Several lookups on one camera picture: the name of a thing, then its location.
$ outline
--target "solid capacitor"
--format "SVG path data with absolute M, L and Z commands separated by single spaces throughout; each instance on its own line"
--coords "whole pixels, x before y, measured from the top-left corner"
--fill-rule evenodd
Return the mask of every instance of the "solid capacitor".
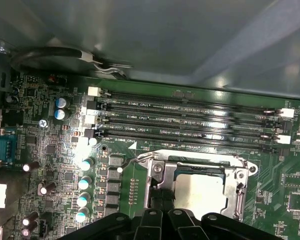
M 30 222 L 30 224 L 21 231 L 22 236 L 28 238 L 30 236 L 31 232 L 36 229 L 36 227 L 38 227 L 37 221 Z
M 56 188 L 56 186 L 57 184 L 54 181 L 51 181 L 40 189 L 40 193 L 42 195 L 49 194 Z
M 58 109 L 54 112 L 54 117 L 58 120 L 67 120 L 69 112 L 66 109 Z
M 82 171 L 88 171 L 94 164 L 94 161 L 88 157 L 80 163 L 79 167 Z
M 64 97 L 59 97 L 55 100 L 55 105 L 57 108 L 63 109 L 68 108 L 70 106 L 70 102 Z
M 86 190 L 89 185 L 92 183 L 92 179 L 89 176 L 83 176 L 81 180 L 78 182 L 78 187 L 81 190 Z
M 88 202 L 90 202 L 90 194 L 87 192 L 81 193 L 78 199 L 76 200 L 76 204 L 81 208 L 85 207 L 88 204 Z
M 75 220 L 77 223 L 83 223 L 89 215 L 89 209 L 84 207 L 80 207 L 78 213 L 75 215 Z
M 32 172 L 35 169 L 38 169 L 40 167 L 40 162 L 38 161 L 33 161 L 30 163 L 26 163 L 25 165 L 23 165 L 22 169 L 25 172 Z

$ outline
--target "screw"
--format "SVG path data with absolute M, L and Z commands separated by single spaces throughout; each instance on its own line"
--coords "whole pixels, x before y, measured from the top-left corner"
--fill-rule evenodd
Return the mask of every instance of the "screw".
M 174 213 L 175 215 L 181 215 L 181 214 L 182 214 L 182 211 L 180 211 L 180 210 L 175 210 L 175 211 L 173 211 L 173 213 Z
M 153 171 L 155 171 L 156 173 L 160 173 L 162 171 L 162 166 L 159 164 L 154 165 Z
M 254 173 L 257 169 L 256 169 L 255 166 L 252 166 L 252 167 L 249 168 L 249 170 L 250 170 L 251 173 Z
M 47 120 L 41 119 L 41 120 L 39 121 L 39 127 L 41 127 L 41 128 L 46 128 L 46 127 L 48 127 L 48 122 L 47 122 Z
M 211 221 L 215 221 L 215 220 L 217 220 L 218 218 L 217 218 L 215 215 L 209 215 L 209 216 L 208 216 L 208 219 L 211 220 Z

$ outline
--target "electrolytic capacitor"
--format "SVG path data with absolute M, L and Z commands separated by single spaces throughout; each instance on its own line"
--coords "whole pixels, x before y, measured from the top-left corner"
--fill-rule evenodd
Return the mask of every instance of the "electrolytic capacitor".
M 40 189 L 40 193 L 42 195 L 49 194 L 56 188 L 56 186 L 57 184 L 54 181 L 51 181 Z
M 37 211 L 33 211 L 22 220 L 22 224 L 24 226 L 28 226 L 32 221 L 36 220 L 38 217 L 39 213 Z
M 89 185 L 92 183 L 92 179 L 89 176 L 83 176 L 81 180 L 78 182 L 78 187 L 81 190 L 86 190 Z
M 89 209 L 84 207 L 80 207 L 78 213 L 75 215 L 75 220 L 77 223 L 83 223 L 89 215 Z
M 88 204 L 88 202 L 90 202 L 90 194 L 87 192 L 81 193 L 78 199 L 76 200 L 76 204 L 79 207 L 85 207 Z
M 8 103 L 8 104 L 18 104 L 19 103 L 19 98 L 17 98 L 16 96 L 7 96 L 5 98 L 5 101 Z
M 58 120 L 67 120 L 69 112 L 66 109 L 58 109 L 54 112 L 54 117 Z
M 94 164 L 92 158 L 88 157 L 80 163 L 79 167 L 82 171 L 88 171 Z
M 38 162 L 38 161 L 26 163 L 22 167 L 23 171 L 25 171 L 25 172 L 32 172 L 33 170 L 36 170 L 38 168 L 40 168 L 40 162 Z
M 38 227 L 38 222 L 37 221 L 30 222 L 30 224 L 25 229 L 23 229 L 21 231 L 21 235 L 23 237 L 28 238 L 30 236 L 31 232 L 36 229 L 36 227 Z
M 64 97 L 59 97 L 55 100 L 55 105 L 57 108 L 63 109 L 68 108 L 70 106 L 70 102 Z
M 19 94 L 20 90 L 19 88 L 17 87 L 12 87 L 12 91 L 11 91 L 11 94 L 14 95 L 14 96 L 17 96 Z

